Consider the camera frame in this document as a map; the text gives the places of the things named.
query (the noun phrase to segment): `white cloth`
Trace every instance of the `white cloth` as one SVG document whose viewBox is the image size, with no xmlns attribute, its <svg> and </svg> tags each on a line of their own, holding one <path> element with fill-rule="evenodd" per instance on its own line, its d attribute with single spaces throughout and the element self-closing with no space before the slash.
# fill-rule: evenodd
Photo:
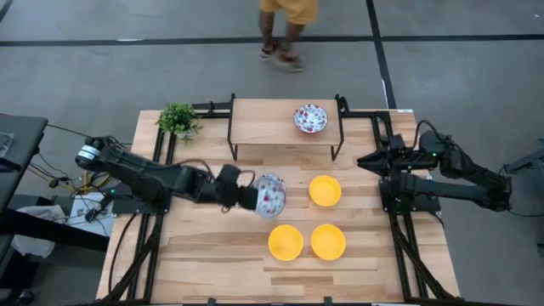
<svg viewBox="0 0 544 306">
<path fill-rule="evenodd" d="M 22 207 L 17 211 L 20 213 L 28 213 L 37 218 L 54 221 L 59 224 L 64 224 L 66 222 L 65 213 L 58 205 L 46 207 Z M 54 242 L 23 235 L 15 235 L 14 239 L 11 241 L 11 246 L 23 256 L 30 253 L 46 258 L 53 251 Z"/>
</svg>

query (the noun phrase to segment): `black clamp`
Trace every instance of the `black clamp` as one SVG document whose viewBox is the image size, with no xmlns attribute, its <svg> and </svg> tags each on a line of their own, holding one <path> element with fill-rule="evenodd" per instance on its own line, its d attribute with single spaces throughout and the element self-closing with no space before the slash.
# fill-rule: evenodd
<svg viewBox="0 0 544 306">
<path fill-rule="evenodd" d="M 332 306 L 332 297 L 323 297 L 323 304 L 325 306 Z"/>
</svg>

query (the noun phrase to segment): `sneaker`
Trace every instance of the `sneaker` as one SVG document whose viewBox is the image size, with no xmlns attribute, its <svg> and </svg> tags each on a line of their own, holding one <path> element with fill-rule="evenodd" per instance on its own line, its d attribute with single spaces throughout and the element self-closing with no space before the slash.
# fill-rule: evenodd
<svg viewBox="0 0 544 306">
<path fill-rule="evenodd" d="M 282 52 L 275 54 L 272 63 L 276 68 L 285 72 L 302 72 L 304 70 L 298 56 L 288 58 Z"/>
<path fill-rule="evenodd" d="M 269 60 L 279 48 L 280 44 L 278 42 L 272 42 L 272 46 L 268 48 L 261 48 L 261 60 Z"/>
</svg>

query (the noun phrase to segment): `yellow shorts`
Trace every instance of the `yellow shorts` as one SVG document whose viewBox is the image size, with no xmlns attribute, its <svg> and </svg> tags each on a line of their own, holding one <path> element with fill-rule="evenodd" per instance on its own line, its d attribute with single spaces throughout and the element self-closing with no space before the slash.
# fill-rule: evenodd
<svg viewBox="0 0 544 306">
<path fill-rule="evenodd" d="M 318 0 L 261 0 L 261 10 L 273 13 L 279 9 L 287 12 L 287 21 L 307 25 L 317 18 Z"/>
</svg>

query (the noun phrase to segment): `wooden shelf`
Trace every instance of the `wooden shelf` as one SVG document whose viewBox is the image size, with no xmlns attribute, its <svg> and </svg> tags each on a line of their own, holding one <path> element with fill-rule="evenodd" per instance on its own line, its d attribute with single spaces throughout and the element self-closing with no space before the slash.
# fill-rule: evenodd
<svg viewBox="0 0 544 306">
<path fill-rule="evenodd" d="M 325 109 L 328 123 L 318 133 L 304 133 L 293 122 L 305 104 Z M 230 141 L 233 145 L 338 145 L 342 140 L 334 99 L 235 99 Z"/>
</svg>

